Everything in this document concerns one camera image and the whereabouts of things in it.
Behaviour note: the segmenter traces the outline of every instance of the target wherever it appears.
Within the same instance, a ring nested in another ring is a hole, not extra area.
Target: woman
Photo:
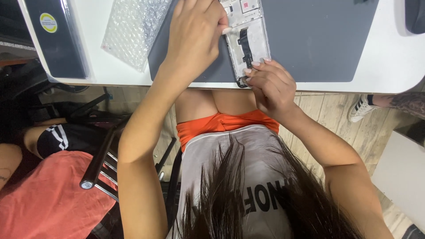
[[[186,89],[218,56],[227,26],[217,0],[176,6],[167,57],[119,143],[126,238],[392,238],[359,155],[294,104],[279,63],[246,69],[252,91]],[[169,232],[152,154],[174,103],[183,193]],[[279,123],[323,166],[326,191],[276,136]]]

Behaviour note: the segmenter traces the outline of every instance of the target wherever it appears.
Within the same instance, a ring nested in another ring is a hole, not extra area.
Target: white desk
[[[49,69],[23,0],[18,0],[44,69]],[[90,79],[57,78],[83,85],[150,86],[149,66],[140,73],[100,48],[113,0],[74,0],[82,45],[89,61]],[[297,83],[299,91],[396,94],[425,75],[425,34],[405,29],[404,0],[380,0],[356,73],[347,83]],[[236,83],[192,83],[194,88],[239,89]]]

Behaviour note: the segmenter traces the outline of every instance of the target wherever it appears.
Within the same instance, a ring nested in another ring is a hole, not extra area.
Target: yellow circle sticker
[[[41,26],[44,28],[44,30],[46,30],[47,32],[54,33],[57,30],[56,20],[49,13],[41,14],[40,23],[41,23]]]

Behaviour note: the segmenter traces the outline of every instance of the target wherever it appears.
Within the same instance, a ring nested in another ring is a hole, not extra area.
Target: woman's left hand
[[[218,0],[179,0],[161,68],[189,85],[218,57],[218,40],[229,31],[228,25],[226,11]]]

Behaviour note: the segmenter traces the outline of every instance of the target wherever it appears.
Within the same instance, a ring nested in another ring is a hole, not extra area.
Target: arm
[[[248,81],[257,107],[298,137],[323,166],[326,190],[368,239],[393,238],[386,227],[366,166],[344,140],[308,117],[295,103],[296,84],[279,63],[266,59]]]
[[[168,233],[153,150],[174,101],[217,58],[226,16],[217,0],[180,0],[174,10],[167,57],[119,142],[118,193],[126,238],[163,239]]]
[[[0,190],[6,185],[22,161],[21,148],[13,144],[0,144]]]

